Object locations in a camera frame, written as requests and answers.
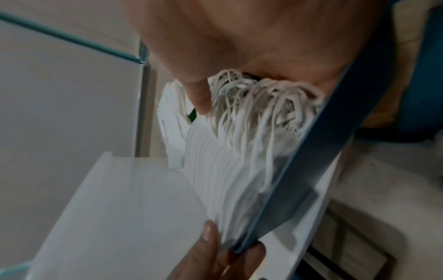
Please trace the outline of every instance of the white plastic sheet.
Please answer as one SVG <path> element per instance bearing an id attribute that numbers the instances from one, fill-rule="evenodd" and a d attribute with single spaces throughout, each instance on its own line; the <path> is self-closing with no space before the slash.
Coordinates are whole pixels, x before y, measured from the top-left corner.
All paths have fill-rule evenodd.
<path id="1" fill-rule="evenodd" d="M 168 170 L 166 160 L 106 153 L 72 197 L 26 279 L 165 279 L 205 219 L 187 179 Z"/>

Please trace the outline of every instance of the folded white mask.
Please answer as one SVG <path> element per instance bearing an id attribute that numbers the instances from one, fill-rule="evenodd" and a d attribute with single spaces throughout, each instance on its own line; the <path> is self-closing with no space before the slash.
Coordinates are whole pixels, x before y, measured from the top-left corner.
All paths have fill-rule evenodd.
<path id="1" fill-rule="evenodd" d="M 308 83 L 257 81 L 235 70 L 221 71 L 209 84 L 212 109 L 192 124 L 178 81 L 166 85 L 157 114 L 169 166 L 183 169 L 227 248 L 263 206 L 325 94 Z"/>

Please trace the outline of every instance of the human hand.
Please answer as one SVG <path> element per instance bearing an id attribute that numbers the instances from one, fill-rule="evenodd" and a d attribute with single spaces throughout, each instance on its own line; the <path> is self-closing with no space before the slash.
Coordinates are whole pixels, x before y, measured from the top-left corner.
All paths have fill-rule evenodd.
<path id="1" fill-rule="evenodd" d="M 219 253 L 219 242 L 217 226 L 207 221 L 200 238 L 167 280 L 248 280 L 266 254 L 262 243 L 256 243 L 241 255 L 231 251 Z"/>
<path id="2" fill-rule="evenodd" d="M 122 0 L 129 22 L 200 114 L 207 78 L 234 68 L 326 94 L 357 57 L 386 0 Z"/>

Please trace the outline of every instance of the fingernail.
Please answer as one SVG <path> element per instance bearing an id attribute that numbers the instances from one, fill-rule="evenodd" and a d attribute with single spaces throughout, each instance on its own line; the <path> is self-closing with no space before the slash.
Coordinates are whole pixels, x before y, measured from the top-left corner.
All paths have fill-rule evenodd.
<path id="1" fill-rule="evenodd" d="M 209 241 L 209 237 L 211 234 L 211 226 L 209 222 L 205 222 L 203 225 L 202 238 L 204 241 Z"/>

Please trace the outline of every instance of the stack of white masks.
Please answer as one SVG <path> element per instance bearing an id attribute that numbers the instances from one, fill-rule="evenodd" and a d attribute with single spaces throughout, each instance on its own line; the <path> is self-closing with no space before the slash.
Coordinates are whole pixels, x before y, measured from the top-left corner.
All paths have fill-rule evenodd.
<path id="1" fill-rule="evenodd" d="M 235 70 L 221 71 L 209 84 L 207 115 L 191 122 L 193 108 L 178 81 L 166 85 L 157 115 L 170 168 L 189 179 L 227 248 L 263 206 L 325 94 L 308 83 L 257 81 Z"/>

